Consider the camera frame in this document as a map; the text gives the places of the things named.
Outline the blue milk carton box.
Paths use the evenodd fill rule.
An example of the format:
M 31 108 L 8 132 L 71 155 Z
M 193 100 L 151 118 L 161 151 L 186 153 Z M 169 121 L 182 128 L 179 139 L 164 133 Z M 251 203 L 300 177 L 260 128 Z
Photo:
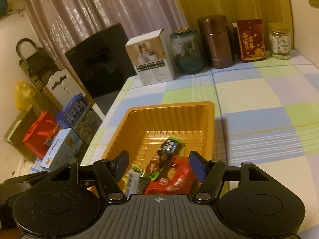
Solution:
M 102 119 L 80 93 L 59 112 L 56 122 L 62 129 L 71 128 L 89 145 L 102 124 Z

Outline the checkered tablecloth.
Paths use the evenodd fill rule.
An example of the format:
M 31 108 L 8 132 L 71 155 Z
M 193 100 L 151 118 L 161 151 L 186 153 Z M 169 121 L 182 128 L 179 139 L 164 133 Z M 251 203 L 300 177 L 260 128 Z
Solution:
M 127 79 L 83 164 L 102 157 L 129 108 L 196 101 L 215 105 L 217 154 L 232 166 L 252 162 L 294 192 L 306 209 L 299 236 L 318 238 L 318 68 L 297 51 L 155 85 Z

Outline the red gold gift box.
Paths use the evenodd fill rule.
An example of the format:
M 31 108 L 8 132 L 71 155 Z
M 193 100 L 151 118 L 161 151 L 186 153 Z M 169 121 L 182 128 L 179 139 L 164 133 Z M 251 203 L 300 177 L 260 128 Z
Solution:
M 237 21 L 239 57 L 243 63 L 266 59 L 262 20 Z

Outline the green black snack packet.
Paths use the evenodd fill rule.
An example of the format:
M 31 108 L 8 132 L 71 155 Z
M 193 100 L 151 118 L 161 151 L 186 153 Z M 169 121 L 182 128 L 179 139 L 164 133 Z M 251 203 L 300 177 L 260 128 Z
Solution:
M 151 158 L 141 177 L 155 181 L 164 168 L 179 155 L 184 146 L 185 144 L 180 140 L 168 138 Z

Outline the dark green glass jar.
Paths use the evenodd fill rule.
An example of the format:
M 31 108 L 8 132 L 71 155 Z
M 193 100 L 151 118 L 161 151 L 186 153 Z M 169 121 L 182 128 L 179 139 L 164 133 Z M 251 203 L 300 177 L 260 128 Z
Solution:
M 174 63 L 184 74 L 195 74 L 204 69 L 202 44 L 197 30 L 188 27 L 170 34 Z

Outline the orange plastic tray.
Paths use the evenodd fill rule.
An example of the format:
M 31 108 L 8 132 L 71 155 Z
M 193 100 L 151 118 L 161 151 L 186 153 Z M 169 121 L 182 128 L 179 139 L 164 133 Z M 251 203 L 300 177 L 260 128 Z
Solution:
M 151 180 L 141 175 L 164 141 L 172 137 L 185 144 L 175 158 L 189 158 L 191 151 L 196 151 L 211 159 L 214 132 L 214 105 L 209 101 L 133 107 L 117 127 L 103 159 L 113 160 L 127 151 L 129 165 L 118 186 L 127 198 L 131 194 L 145 194 Z M 196 178 L 186 195 L 193 196 L 199 183 Z

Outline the wooden wall panel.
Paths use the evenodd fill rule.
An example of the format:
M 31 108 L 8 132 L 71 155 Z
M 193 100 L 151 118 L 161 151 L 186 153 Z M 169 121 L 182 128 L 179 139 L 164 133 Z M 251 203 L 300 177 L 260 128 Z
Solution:
M 222 14 L 229 25 L 239 20 L 261 19 L 265 43 L 269 43 L 268 24 L 285 23 L 294 31 L 290 0 L 177 0 L 191 28 L 204 16 Z

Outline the clear jar yellow lid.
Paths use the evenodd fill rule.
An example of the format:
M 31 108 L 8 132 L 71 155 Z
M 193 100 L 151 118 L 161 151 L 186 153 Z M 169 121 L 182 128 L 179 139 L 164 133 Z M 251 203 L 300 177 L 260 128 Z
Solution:
M 291 36 L 289 26 L 285 23 L 268 24 L 270 55 L 278 60 L 290 59 Z

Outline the brown paper bag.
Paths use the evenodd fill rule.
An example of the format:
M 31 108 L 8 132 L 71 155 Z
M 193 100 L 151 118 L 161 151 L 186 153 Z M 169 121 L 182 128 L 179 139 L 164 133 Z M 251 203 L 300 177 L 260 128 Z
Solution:
M 37 157 L 22 143 L 22 140 L 36 120 L 37 116 L 33 108 L 27 112 L 20 112 L 4 135 L 4 141 L 12 145 L 23 158 L 32 163 L 36 161 Z

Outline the black folding cart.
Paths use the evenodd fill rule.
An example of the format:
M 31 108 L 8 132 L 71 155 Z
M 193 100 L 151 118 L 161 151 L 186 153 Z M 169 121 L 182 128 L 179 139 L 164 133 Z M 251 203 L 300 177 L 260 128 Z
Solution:
M 34 54 L 27 58 L 25 58 L 20 51 L 21 45 L 25 42 L 30 43 L 36 50 Z M 58 66 L 54 60 L 46 54 L 43 48 L 37 47 L 35 42 L 29 38 L 23 38 L 17 42 L 16 52 L 20 57 L 19 66 L 30 78 L 35 87 L 42 92 L 44 86 L 49 82 L 50 77 L 59 71 Z

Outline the pink sheer curtain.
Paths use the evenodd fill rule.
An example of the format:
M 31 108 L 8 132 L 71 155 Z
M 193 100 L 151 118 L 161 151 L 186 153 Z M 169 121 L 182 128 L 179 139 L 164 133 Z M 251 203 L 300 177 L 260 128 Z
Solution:
M 23 0 L 46 52 L 60 69 L 74 69 L 65 53 L 91 35 L 121 23 L 128 38 L 186 27 L 179 0 Z

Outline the white product box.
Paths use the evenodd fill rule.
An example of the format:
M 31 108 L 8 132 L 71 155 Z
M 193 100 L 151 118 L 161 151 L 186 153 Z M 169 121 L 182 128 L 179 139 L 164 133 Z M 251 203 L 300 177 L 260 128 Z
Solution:
M 128 40 L 125 45 L 142 85 L 164 83 L 175 79 L 175 63 L 170 52 L 166 29 L 145 33 Z

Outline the white wooden chair back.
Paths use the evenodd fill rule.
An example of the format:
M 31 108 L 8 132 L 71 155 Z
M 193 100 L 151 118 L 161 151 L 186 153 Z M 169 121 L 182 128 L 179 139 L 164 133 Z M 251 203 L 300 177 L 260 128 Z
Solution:
M 67 106 L 74 96 L 85 96 L 85 92 L 67 69 L 55 72 L 44 86 L 43 93 L 59 110 Z

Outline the brown metal canister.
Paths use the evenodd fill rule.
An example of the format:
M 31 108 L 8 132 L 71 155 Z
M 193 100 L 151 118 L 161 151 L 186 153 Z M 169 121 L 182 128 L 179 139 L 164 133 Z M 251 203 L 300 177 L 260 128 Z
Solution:
M 233 66 L 235 56 L 226 16 L 205 16 L 199 18 L 197 23 L 210 65 L 216 69 Z

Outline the red snack packet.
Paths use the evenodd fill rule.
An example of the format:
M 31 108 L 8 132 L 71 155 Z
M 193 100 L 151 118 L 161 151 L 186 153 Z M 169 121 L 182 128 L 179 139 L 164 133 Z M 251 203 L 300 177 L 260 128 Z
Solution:
M 165 167 L 155 181 L 150 181 L 146 195 L 181 195 L 191 191 L 196 175 L 189 165 L 189 158 L 175 158 Z

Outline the red gift bag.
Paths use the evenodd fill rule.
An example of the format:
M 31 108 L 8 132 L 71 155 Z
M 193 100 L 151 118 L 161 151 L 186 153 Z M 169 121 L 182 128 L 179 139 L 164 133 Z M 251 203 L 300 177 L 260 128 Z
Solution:
M 36 157 L 43 160 L 49 145 L 48 142 L 59 131 L 59 125 L 55 117 L 49 112 L 43 112 L 38 119 L 30 126 L 22 144 L 25 145 Z

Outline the light blue carton box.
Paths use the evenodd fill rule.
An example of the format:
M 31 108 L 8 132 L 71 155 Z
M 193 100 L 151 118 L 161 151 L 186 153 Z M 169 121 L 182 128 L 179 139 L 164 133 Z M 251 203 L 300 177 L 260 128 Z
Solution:
M 40 167 L 54 171 L 68 162 L 82 162 L 88 144 L 71 128 L 61 129 L 55 136 Z

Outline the yellow plastic bag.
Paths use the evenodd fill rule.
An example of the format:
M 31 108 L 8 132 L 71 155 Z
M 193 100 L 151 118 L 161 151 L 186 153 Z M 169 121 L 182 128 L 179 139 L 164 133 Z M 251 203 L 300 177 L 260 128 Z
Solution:
M 14 90 L 15 106 L 21 112 L 28 112 L 31 108 L 37 110 L 35 101 L 36 90 L 26 81 L 18 81 Z

